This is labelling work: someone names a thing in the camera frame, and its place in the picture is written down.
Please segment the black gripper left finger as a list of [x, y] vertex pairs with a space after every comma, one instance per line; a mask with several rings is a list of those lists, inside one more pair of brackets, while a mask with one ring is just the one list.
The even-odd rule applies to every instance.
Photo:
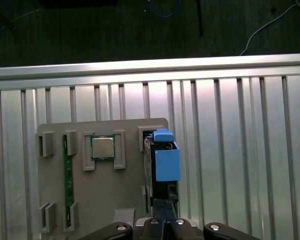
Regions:
[[145, 217], [132, 227], [125, 222], [114, 222], [80, 240], [163, 240], [165, 223], [157, 218]]

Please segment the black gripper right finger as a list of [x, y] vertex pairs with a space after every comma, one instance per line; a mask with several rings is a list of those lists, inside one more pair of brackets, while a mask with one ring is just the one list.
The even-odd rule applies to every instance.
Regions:
[[173, 232], [172, 240], [258, 240], [259, 238], [232, 228], [228, 225], [211, 222], [200, 230], [182, 218], [169, 223]]

